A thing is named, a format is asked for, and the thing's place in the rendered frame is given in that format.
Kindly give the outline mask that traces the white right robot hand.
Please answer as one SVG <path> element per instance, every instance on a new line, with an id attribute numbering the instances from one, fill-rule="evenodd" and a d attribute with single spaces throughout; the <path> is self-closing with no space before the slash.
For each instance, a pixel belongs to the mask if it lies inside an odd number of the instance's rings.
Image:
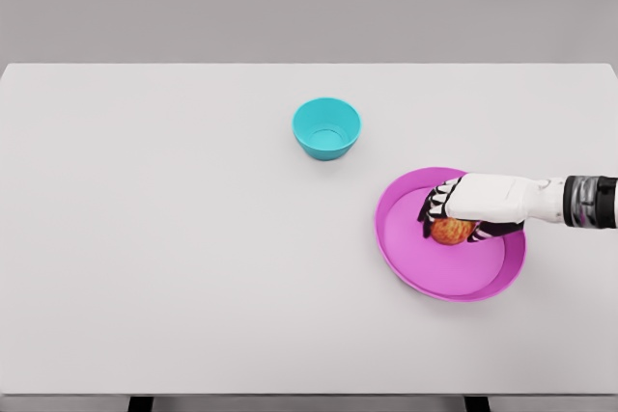
<path id="1" fill-rule="evenodd" d="M 430 190 L 417 221 L 425 238 L 436 220 L 446 218 L 475 224 L 469 242 L 517 233 L 528 217 L 525 196 L 533 186 L 522 177 L 468 173 Z"/>

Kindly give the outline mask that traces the red yellow apple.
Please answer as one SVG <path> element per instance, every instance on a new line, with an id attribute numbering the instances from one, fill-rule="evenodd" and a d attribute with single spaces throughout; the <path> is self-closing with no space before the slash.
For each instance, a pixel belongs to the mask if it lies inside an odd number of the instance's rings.
<path id="1" fill-rule="evenodd" d="M 431 225 L 430 237 L 441 245 L 454 246 L 467 241 L 476 228 L 474 221 L 439 218 Z"/>

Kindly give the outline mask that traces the pink plate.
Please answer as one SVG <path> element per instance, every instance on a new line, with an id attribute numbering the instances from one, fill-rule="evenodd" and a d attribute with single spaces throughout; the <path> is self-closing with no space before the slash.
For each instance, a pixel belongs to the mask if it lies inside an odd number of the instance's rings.
<path id="1" fill-rule="evenodd" d="M 523 231 L 454 246 L 422 235 L 418 213 L 430 190 L 463 171 L 425 167 L 393 180 L 374 213 L 377 244 L 393 272 L 419 292 L 450 302 L 476 302 L 513 284 L 524 266 Z"/>

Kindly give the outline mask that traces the blue bowl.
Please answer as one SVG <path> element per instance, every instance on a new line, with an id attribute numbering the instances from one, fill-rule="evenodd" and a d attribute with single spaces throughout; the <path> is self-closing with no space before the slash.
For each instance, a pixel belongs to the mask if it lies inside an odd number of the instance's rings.
<path id="1" fill-rule="evenodd" d="M 331 161 L 344 156 L 358 140 L 362 120 L 346 101 L 320 97 L 301 104 L 292 118 L 295 139 L 310 157 Z"/>

